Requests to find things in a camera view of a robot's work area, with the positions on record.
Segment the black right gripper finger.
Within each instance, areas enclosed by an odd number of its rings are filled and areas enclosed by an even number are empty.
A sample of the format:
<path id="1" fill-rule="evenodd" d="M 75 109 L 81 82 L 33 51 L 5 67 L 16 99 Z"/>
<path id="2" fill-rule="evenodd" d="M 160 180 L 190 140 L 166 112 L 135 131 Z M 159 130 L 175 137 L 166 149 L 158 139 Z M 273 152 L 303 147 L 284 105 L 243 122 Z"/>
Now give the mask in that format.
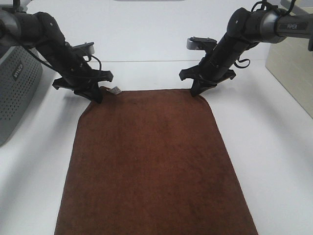
<path id="1" fill-rule="evenodd" d="M 190 89 L 190 93 L 192 97 L 195 97 L 216 86 L 216 83 L 212 83 L 209 81 L 194 80 Z"/>

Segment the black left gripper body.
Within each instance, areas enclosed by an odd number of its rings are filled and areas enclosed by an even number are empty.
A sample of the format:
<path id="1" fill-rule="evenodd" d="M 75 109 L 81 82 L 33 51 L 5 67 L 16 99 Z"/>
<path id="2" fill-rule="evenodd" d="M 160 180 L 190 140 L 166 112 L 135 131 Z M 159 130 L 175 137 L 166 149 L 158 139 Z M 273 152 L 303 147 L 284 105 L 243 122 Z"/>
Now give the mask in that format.
<path id="1" fill-rule="evenodd" d="M 79 56 L 74 53 L 71 46 L 51 47 L 51 67 L 57 71 L 61 78 L 53 81 L 55 89 L 63 88 L 71 91 L 83 90 L 92 86 L 99 86 L 102 81 L 113 80 L 113 74 L 109 70 L 102 70 L 102 65 L 95 70 L 88 64 L 91 56 Z"/>

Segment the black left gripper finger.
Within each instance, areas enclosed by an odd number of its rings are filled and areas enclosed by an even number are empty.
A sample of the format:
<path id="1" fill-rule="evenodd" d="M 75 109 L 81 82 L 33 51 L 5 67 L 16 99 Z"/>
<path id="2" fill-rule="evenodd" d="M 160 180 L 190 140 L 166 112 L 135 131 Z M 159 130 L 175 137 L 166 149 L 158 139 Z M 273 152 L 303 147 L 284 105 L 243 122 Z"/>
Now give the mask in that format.
<path id="1" fill-rule="evenodd" d="M 83 89 L 83 90 L 75 90 L 74 94 L 84 97 L 90 101 L 95 101 L 99 104 L 103 100 L 101 90 L 98 86 L 92 86 L 90 88 Z"/>

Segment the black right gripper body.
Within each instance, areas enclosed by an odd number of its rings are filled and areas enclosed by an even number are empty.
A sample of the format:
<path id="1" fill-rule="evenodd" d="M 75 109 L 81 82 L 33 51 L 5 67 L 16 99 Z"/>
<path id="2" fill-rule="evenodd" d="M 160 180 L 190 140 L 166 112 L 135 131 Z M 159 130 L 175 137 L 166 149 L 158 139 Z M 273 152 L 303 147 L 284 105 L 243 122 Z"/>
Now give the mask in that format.
<path id="1" fill-rule="evenodd" d="M 225 34 L 217 45 L 210 52 L 205 52 L 205 56 L 199 64 L 188 69 L 183 69 L 179 73 L 181 80 L 191 78 L 193 80 L 209 81 L 220 83 L 224 74 L 235 62 L 236 38 Z"/>

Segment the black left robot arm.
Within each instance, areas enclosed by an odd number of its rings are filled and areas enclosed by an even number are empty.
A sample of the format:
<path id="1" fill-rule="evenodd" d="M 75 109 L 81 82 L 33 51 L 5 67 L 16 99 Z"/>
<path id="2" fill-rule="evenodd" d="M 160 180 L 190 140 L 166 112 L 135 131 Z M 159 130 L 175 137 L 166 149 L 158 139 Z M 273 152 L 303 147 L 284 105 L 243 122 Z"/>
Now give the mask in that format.
<path id="1" fill-rule="evenodd" d="M 101 103 L 98 83 L 111 82 L 111 71 L 92 69 L 93 42 L 71 46 L 66 42 L 56 20 L 46 12 L 26 13 L 19 0 L 0 7 L 0 44 L 22 46 L 27 52 L 35 48 L 44 57 L 42 64 L 56 71 L 61 78 L 53 81 L 55 89 L 64 88 L 74 94 Z"/>

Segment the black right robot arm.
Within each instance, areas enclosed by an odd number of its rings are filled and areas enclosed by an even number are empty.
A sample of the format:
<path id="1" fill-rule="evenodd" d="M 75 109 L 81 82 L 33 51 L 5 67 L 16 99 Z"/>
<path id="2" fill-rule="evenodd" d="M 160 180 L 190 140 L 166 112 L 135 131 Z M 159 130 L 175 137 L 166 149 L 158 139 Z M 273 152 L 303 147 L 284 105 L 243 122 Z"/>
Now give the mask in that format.
<path id="1" fill-rule="evenodd" d="M 216 41 L 211 38 L 190 37 L 189 50 L 203 50 L 205 56 L 198 65 L 181 70 L 181 80 L 192 79 L 192 96 L 200 95 L 219 83 L 233 79 L 236 74 L 231 66 L 239 67 L 240 56 L 259 43 L 277 44 L 287 37 L 309 40 L 308 51 L 313 49 L 312 14 L 290 15 L 295 2 L 288 10 L 272 5 L 266 0 L 256 3 L 259 9 L 237 9 L 229 19 L 226 33 Z"/>

